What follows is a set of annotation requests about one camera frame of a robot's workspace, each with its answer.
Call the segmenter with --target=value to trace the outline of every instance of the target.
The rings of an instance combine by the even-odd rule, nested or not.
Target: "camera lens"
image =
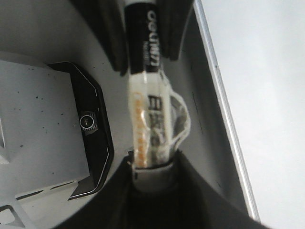
[[[81,117],[80,123],[81,123],[82,128],[89,129],[93,126],[94,119],[93,119],[93,117],[91,117],[89,115],[85,115],[85,116]]]

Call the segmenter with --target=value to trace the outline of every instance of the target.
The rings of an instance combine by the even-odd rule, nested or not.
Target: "black fabric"
[[[178,182],[162,193],[132,187],[125,158],[84,208],[58,229],[266,229],[219,196],[182,153],[175,159]]]
[[[127,71],[126,36],[115,0],[70,0],[90,26],[115,71]],[[162,55],[177,60],[193,0],[157,0]]]
[[[127,71],[126,38],[115,0],[70,0],[102,45],[115,71]]]

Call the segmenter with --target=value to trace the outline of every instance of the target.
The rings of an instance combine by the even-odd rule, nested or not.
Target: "transparent plastic wrapper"
[[[134,166],[152,168],[170,161],[190,132],[183,98],[163,73],[138,73],[129,78],[129,109],[133,126]]]
[[[190,132],[183,98],[161,69],[155,0],[126,0],[134,169],[166,165]]]

